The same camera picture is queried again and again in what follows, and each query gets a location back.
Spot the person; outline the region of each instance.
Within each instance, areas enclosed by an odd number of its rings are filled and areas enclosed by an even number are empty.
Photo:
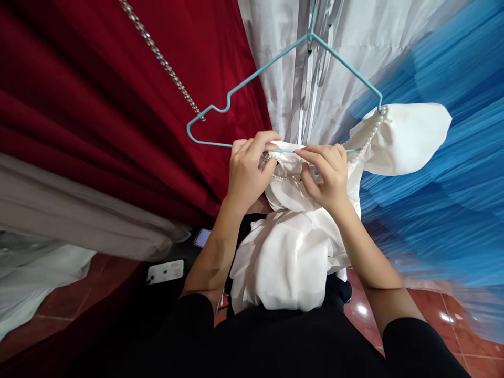
[[[387,258],[373,242],[347,197],[347,153],[340,145],[308,146],[296,154],[323,178],[316,184],[306,163],[307,193],[334,219],[348,258],[369,300],[383,339],[384,357],[350,323],[342,305],[324,301],[309,312],[248,308],[214,328],[214,314],[237,249],[248,210],[264,192],[276,166],[259,171],[263,151],[275,149],[274,131],[233,143],[229,189],[206,245],[188,273],[180,298],[148,349],[154,373],[255,376],[469,376],[439,334],[425,322]],[[340,296],[348,294],[333,290]]]

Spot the blue tulle fabric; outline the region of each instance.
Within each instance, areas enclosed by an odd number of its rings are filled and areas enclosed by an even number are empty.
[[[398,270],[449,280],[473,329],[504,343],[502,1],[467,5],[377,87],[384,103],[441,103],[453,121],[420,171],[363,176],[362,219]],[[360,119],[374,107],[367,94],[349,112]]]

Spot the hand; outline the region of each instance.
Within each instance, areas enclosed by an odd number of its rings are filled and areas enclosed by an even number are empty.
[[[307,163],[303,162],[301,179],[307,193],[329,213],[345,207],[349,202],[347,194],[347,152],[339,144],[335,146],[310,145],[296,150],[296,155],[312,163],[322,176],[323,183],[313,179]]]
[[[254,138],[239,139],[233,143],[226,202],[243,214],[259,199],[273,176],[277,165],[275,159],[270,159],[262,172],[259,170],[263,151],[278,149],[278,146],[269,143],[272,140],[280,140],[275,131],[259,131]]]

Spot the chain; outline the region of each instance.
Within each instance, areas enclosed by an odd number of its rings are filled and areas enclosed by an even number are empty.
[[[133,7],[128,4],[127,0],[119,0],[119,2],[122,5],[122,8],[124,11],[128,14],[128,17],[130,20],[132,20],[136,26],[136,29],[140,32],[142,37],[145,39],[145,42],[147,42],[147,45],[151,48],[152,52],[156,55],[156,58],[159,60],[161,63],[161,66],[164,67],[164,69],[168,72],[168,74],[171,76],[175,84],[177,85],[178,89],[180,92],[184,95],[184,98],[188,101],[188,103],[191,105],[191,108],[193,108],[194,112],[196,114],[200,113],[200,109],[196,106],[196,103],[193,101],[189,93],[187,93],[185,87],[182,85],[180,82],[179,77],[176,75],[175,71],[173,71],[172,67],[168,64],[166,59],[163,57],[163,54],[159,52],[159,49],[156,47],[156,44],[154,41],[151,39],[151,35],[147,33],[145,30],[145,27],[140,23],[137,15],[133,12]],[[203,122],[206,121],[204,117],[201,117],[201,120]]]

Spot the white fabric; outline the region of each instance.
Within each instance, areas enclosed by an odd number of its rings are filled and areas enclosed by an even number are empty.
[[[348,154],[347,186],[359,217],[363,171],[394,176],[419,170],[446,139],[452,120],[442,105],[433,103],[392,104],[382,113],[366,115],[344,145],[361,148]],[[276,143],[282,149],[293,148]],[[270,152],[269,156],[279,162],[266,191],[277,211],[252,223],[252,232],[236,251],[230,272],[236,313],[260,303],[270,310],[309,311],[321,306],[326,274],[349,265],[336,224],[299,180],[303,159],[294,153]]]
[[[306,0],[239,0],[241,16],[256,66],[262,67],[299,37],[298,16]],[[436,30],[467,4],[467,0],[352,0],[345,1],[333,48],[371,83],[393,68],[409,46]],[[261,75],[273,129],[295,142],[299,113],[301,59],[295,50]],[[309,144],[328,144],[348,133],[339,130],[348,107],[364,86],[335,59],[330,60]]]
[[[84,278],[94,251],[0,232],[0,340],[28,322],[55,288]]]
[[[189,227],[0,154],[0,229],[48,236],[105,254],[159,261]]]

